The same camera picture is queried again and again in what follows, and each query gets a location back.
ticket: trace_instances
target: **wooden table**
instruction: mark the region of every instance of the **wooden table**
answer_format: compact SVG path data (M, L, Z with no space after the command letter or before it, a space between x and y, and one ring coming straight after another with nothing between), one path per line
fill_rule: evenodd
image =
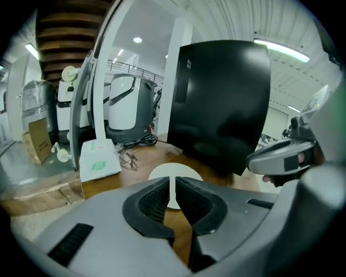
M235 174L228 176L219 175L209 166L188 157L180 149L164 143L157 142L155 146L146 146L133 149L132 152L138 158L137 170L123 168L122 172L98 180L82 183L84 198L88 199L98 193L108 190L131 186L148 180L154 168L163 163L176 162L185 164L197 171L203 181L239 189L259 191L254 174L247 170L240 177ZM173 250L187 265L190 254L192 229L183 213L178 210L167 209L164 225L175 232Z

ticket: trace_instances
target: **white pillar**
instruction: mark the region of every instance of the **white pillar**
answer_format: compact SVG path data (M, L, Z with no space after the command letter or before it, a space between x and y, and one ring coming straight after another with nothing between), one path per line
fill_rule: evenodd
M191 44L192 30L193 26L184 18L177 18L175 20L164 72L157 135L168 133L179 51L181 46Z
M101 49L98 54L94 78L94 95L92 99L96 138L100 140L106 138L103 123L103 90L107 61L113 46L114 38L118 32L120 24L123 22L125 15L129 11L133 3L134 0L127 0L124 1L123 4L118 8L113 18L111 19L110 24L107 27L107 30L102 40Z

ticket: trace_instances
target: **metal railing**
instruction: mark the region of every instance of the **metal railing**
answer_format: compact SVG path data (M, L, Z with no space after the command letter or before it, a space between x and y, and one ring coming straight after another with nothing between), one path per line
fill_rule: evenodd
M140 77L144 77L146 79L152 80L157 84L158 87L162 87L163 85L163 77L157 75L153 72L147 71L145 69L134 67L130 64L121 63L121 62L113 62L112 60L108 60L107 62L107 70L114 73L128 73L137 75Z

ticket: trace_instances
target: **concrete floor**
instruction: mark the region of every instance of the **concrete floor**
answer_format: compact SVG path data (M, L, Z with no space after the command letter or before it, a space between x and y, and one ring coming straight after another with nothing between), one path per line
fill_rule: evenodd
M61 163L56 153L50 154L43 164L33 164L23 143L16 142L0 157L0 193L70 170L73 170L72 161Z

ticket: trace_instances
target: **cardboard box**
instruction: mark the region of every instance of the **cardboard box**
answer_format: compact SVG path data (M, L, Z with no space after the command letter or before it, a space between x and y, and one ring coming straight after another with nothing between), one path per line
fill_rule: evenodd
M47 131L45 118L29 123L29 131L22 135L32 163L42 164L51 154L52 143Z

